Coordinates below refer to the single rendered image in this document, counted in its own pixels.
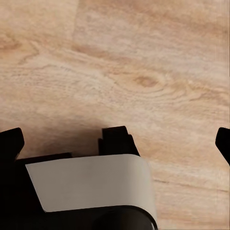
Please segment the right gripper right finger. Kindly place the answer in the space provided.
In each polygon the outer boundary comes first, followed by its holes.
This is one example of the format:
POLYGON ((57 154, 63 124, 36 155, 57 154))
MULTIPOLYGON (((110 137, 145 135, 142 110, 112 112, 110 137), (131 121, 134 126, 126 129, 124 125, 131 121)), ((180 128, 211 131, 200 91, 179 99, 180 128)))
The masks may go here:
POLYGON ((215 144, 230 165, 230 129, 219 128, 215 144))

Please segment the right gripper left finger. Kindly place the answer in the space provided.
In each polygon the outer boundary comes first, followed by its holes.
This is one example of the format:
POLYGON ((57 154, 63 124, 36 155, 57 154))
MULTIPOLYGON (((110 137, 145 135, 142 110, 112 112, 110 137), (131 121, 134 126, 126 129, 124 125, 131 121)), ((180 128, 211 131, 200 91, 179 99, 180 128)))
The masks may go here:
POLYGON ((19 127, 0 133, 0 184, 23 147, 24 138, 19 127))

